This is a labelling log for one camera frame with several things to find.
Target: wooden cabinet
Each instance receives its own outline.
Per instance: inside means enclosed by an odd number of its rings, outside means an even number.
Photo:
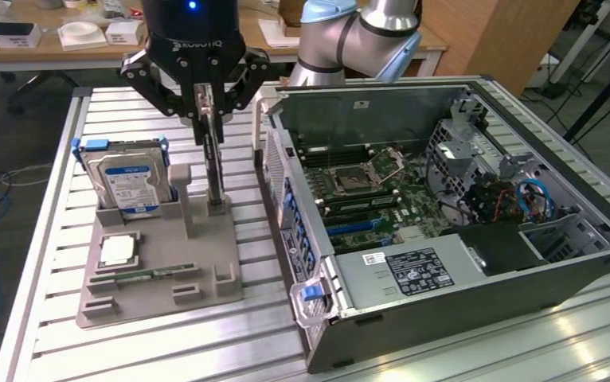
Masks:
[[[448,44],[436,76],[488,74],[517,95],[579,0],[423,0],[423,21]]]

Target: white sticker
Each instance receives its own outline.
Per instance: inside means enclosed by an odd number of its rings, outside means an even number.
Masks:
[[[352,109],[367,109],[368,104],[368,101],[355,101],[355,103],[352,104]]]
[[[146,182],[152,176],[148,166],[112,167],[104,174],[120,210],[140,213],[158,207],[156,188]]]
[[[380,264],[385,262],[385,254],[383,252],[369,253],[361,257],[364,259],[364,264],[367,265]]]

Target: aluminum table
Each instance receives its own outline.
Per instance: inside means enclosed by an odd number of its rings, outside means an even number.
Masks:
[[[539,119],[488,90],[569,166],[600,189]],[[567,381],[610,379],[610,275],[560,306],[317,375],[302,348],[252,167],[249,112],[234,114],[220,145],[232,196],[245,298],[240,302],[97,329],[74,324],[94,219],[96,194],[70,156],[73,136],[169,140],[170,161],[189,163],[192,194],[202,194],[202,153],[192,130],[165,118],[130,88],[76,90],[60,139],[24,274],[0,352],[0,381]],[[496,133],[496,126],[489,127]],[[515,137],[509,136],[512,147]]]

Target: hard drive label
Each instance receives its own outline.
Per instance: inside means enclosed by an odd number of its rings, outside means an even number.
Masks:
[[[152,175],[148,166],[112,167],[105,175],[118,209],[136,213],[158,207],[156,188],[146,182]]]
[[[444,264],[432,248],[385,255],[389,271],[405,296],[453,285]]]

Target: gray carpet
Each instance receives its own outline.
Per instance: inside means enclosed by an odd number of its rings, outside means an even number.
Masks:
[[[565,54],[577,33],[577,31],[568,31],[560,35],[552,47],[555,55]],[[604,40],[599,37],[591,39],[576,64],[581,63],[585,55],[603,42]],[[30,75],[29,73],[17,73],[17,75],[18,85]],[[70,76],[84,86],[120,86],[122,84],[113,70],[73,71]],[[576,80],[577,76],[573,76],[571,82],[576,82]],[[593,82],[580,87],[581,96],[571,97],[563,107],[560,112],[563,122],[568,124],[573,122],[608,80],[610,61]],[[52,80],[24,100],[25,113],[14,117],[5,112],[5,98],[13,89],[14,84],[5,84],[0,79],[0,170],[13,170],[52,161],[70,98],[70,89],[66,85],[58,80]],[[527,91],[524,94],[531,99],[540,98],[533,92]],[[552,108],[557,108],[563,99],[564,97],[560,97],[551,101],[545,100],[545,102]],[[549,117],[551,111],[540,102],[525,102],[525,104],[540,118],[547,119]],[[608,108],[610,102],[604,105],[597,116]],[[551,122],[551,126],[561,131],[556,120]],[[596,165],[610,176],[610,116],[581,141],[581,145]],[[17,181],[42,179],[46,175],[46,170],[37,170],[26,173]],[[0,282],[3,293],[2,313],[0,314],[0,342],[42,195],[44,185],[14,188],[9,194],[10,213],[0,220]]]

